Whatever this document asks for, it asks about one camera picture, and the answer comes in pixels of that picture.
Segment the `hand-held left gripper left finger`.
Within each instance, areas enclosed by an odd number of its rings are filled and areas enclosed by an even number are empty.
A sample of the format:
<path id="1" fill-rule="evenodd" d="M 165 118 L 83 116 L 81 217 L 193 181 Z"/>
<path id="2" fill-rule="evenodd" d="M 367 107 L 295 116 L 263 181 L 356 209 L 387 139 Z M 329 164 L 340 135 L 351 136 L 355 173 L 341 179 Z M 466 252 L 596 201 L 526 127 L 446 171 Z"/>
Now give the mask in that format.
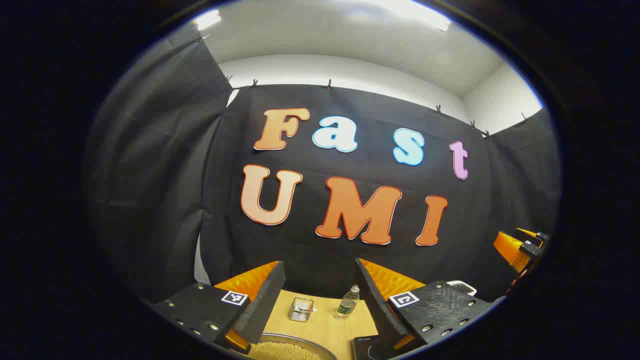
<path id="1" fill-rule="evenodd" d="M 219 284 L 188 285 L 152 307 L 191 337 L 248 354 L 260 340 L 285 281 L 285 264 L 275 260 Z"/>

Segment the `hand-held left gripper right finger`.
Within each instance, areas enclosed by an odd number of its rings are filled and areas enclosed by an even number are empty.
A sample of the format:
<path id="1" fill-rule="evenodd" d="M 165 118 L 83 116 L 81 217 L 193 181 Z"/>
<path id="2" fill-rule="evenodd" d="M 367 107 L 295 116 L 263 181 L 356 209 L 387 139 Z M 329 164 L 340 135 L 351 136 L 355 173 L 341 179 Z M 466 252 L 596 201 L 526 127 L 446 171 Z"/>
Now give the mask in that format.
<path id="1" fill-rule="evenodd" d="M 423 284 L 365 259 L 356 259 L 356 284 L 380 342 L 395 353 L 416 353 L 455 337 L 500 306 L 443 280 Z"/>

